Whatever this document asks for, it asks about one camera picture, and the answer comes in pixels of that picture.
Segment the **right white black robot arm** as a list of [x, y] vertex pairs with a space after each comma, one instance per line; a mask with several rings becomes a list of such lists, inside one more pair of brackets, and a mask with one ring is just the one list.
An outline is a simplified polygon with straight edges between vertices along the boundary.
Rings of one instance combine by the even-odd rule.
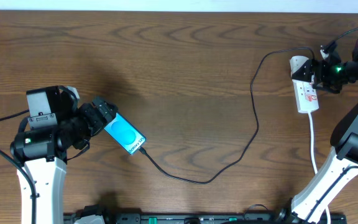
[[[358, 39], [352, 59], [342, 62], [337, 41], [321, 46], [321, 60], [294, 56], [290, 59], [298, 111], [306, 113], [307, 103], [317, 102], [316, 91], [333, 94], [343, 85], [358, 81]], [[358, 103], [334, 128], [331, 150], [323, 166], [309, 184], [290, 199], [275, 217], [275, 223], [318, 223], [341, 189], [358, 175]]]

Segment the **blue screen Galaxy smartphone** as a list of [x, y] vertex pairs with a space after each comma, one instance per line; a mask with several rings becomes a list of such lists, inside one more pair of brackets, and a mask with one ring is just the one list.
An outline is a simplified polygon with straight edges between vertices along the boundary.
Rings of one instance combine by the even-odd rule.
[[104, 130], [130, 155], [136, 153], [147, 140], [120, 113], [116, 113], [116, 117], [106, 125]]

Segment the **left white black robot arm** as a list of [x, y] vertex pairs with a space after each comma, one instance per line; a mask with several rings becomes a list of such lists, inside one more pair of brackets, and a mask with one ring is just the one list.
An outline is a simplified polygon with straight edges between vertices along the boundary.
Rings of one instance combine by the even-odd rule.
[[79, 105], [78, 92], [70, 86], [29, 90], [26, 97], [29, 116], [11, 143], [19, 166], [21, 222], [63, 223], [67, 150], [86, 152], [90, 139], [116, 117], [118, 108], [99, 96]]

